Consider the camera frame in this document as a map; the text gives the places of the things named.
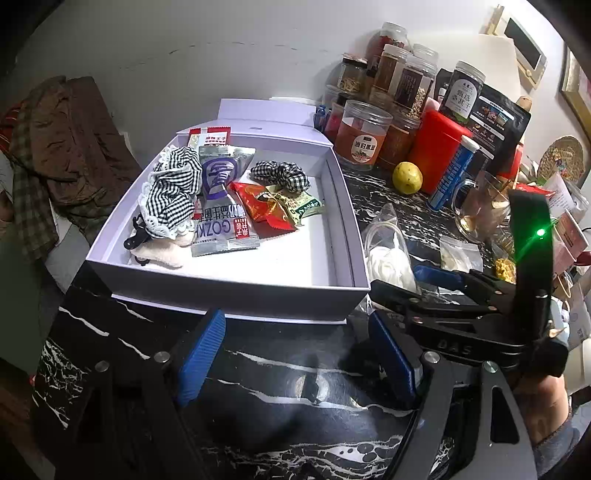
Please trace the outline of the person's right hand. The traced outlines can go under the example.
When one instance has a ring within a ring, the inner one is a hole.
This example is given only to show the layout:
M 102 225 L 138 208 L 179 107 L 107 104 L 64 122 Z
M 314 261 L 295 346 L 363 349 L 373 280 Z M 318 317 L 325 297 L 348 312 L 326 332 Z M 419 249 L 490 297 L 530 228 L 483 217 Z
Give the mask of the person's right hand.
M 570 416 L 563 376 L 523 378 L 514 396 L 533 445 L 554 434 Z

